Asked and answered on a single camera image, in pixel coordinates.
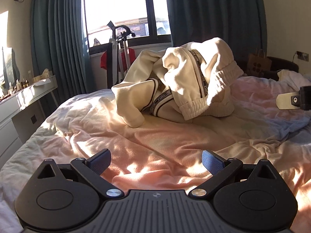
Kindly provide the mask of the cream hooded zip jacket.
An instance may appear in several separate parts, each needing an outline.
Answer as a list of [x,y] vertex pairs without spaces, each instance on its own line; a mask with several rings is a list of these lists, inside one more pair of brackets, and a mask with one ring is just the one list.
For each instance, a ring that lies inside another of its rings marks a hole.
[[162,51],[143,50],[125,79],[112,87],[116,112],[132,128],[144,112],[177,123],[234,111],[230,86],[243,74],[228,44],[218,38]]

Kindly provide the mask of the white quilted pillow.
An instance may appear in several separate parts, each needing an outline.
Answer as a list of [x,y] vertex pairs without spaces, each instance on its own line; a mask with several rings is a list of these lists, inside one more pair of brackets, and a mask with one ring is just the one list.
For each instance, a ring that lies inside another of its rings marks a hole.
[[310,81],[300,73],[291,70],[281,70],[277,75],[279,81],[285,82],[294,91],[298,91],[301,87],[310,86]]

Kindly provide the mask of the dark round chair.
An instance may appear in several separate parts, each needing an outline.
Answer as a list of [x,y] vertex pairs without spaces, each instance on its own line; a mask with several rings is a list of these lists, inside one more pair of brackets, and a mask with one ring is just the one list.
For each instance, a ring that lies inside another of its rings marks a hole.
[[267,58],[270,59],[272,63],[270,66],[270,71],[264,73],[264,78],[278,81],[279,77],[277,73],[280,70],[291,70],[297,73],[299,72],[299,67],[294,62],[291,62],[291,61],[288,61],[282,58],[271,57],[271,56],[268,56]]

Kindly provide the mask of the brown paper bag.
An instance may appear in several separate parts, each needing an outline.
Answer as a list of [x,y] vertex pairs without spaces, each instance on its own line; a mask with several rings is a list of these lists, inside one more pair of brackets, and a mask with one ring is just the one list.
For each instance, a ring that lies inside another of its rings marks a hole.
[[246,73],[248,76],[258,77],[265,71],[270,71],[272,61],[266,56],[263,49],[249,54]]

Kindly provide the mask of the white desk with drawers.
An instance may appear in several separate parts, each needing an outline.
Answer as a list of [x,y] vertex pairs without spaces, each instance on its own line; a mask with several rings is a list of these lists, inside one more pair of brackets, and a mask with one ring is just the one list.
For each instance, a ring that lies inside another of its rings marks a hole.
[[52,106],[59,107],[54,95],[57,88],[56,77],[53,75],[1,102],[1,167],[45,120],[45,113],[39,100],[51,95]]

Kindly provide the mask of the pastel bed blanket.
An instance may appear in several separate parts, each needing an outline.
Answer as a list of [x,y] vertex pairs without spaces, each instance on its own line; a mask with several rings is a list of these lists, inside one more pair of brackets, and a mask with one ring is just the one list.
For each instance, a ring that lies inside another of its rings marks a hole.
[[281,81],[241,77],[231,87],[234,112],[174,123],[148,114],[139,128],[116,113],[114,95],[73,97],[50,115],[1,169],[1,232],[20,232],[14,202],[45,158],[69,163],[109,149],[103,177],[122,190],[184,189],[208,179],[203,150],[244,163],[270,160],[294,193],[294,232],[310,232],[310,113],[279,110],[276,96],[294,91]]

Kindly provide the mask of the right teal curtain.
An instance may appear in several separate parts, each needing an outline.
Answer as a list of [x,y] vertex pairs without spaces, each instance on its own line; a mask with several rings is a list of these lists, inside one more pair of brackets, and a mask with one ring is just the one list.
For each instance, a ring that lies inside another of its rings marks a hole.
[[219,37],[237,61],[267,50],[263,0],[167,0],[173,46]]

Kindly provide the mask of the teal curtain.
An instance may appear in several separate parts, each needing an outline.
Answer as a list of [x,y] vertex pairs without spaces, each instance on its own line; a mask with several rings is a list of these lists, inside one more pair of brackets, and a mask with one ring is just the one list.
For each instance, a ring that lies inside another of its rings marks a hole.
[[34,74],[52,71],[61,100],[96,90],[84,0],[32,0],[31,52]]
[[173,46],[219,37],[237,61],[267,50],[263,0],[167,0]]

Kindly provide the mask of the mirror on desk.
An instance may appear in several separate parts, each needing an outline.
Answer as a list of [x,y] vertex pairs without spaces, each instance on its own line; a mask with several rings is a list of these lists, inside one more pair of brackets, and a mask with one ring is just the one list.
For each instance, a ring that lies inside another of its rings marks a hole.
[[20,80],[20,72],[16,64],[15,52],[11,47],[2,47],[2,61],[4,74],[4,88],[9,89],[10,83],[16,85],[16,81]]

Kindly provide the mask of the folded exercise machine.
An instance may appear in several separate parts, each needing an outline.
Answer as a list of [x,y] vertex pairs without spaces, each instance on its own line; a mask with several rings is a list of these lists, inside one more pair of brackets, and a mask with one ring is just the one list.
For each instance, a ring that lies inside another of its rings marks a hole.
[[112,30],[112,37],[107,47],[107,87],[122,82],[131,67],[128,36],[135,37],[135,33],[126,25],[115,26],[109,21],[107,26]]

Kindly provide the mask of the left teal curtain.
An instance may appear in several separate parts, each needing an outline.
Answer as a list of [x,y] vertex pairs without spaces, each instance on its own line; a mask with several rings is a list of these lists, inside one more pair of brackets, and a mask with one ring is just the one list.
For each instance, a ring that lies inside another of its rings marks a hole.
[[31,52],[34,74],[52,71],[61,100],[96,90],[84,0],[32,0]]

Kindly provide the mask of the red cloth on machine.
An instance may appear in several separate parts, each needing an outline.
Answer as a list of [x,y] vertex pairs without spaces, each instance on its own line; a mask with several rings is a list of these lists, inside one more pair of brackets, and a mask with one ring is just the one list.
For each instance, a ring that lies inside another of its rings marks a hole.
[[[127,70],[125,54],[123,53],[123,51],[121,52],[121,56],[122,56],[123,70]],[[129,57],[130,57],[130,65],[132,65],[136,59],[135,50],[132,48],[129,48]],[[100,67],[107,70],[107,52],[104,52],[103,55],[101,56]]]

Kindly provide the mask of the black framed window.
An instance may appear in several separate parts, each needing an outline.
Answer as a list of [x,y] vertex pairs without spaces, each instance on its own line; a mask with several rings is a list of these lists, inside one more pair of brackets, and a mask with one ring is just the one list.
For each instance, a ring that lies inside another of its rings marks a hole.
[[90,53],[104,52],[115,26],[126,25],[135,37],[131,47],[166,48],[171,46],[167,0],[85,0],[87,37]]

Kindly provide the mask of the wall power socket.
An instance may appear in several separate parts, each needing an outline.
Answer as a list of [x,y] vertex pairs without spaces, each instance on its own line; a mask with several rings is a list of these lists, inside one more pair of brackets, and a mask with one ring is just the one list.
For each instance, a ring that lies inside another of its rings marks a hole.
[[308,53],[297,51],[296,55],[297,55],[298,59],[300,59],[302,61],[309,62],[309,54]]

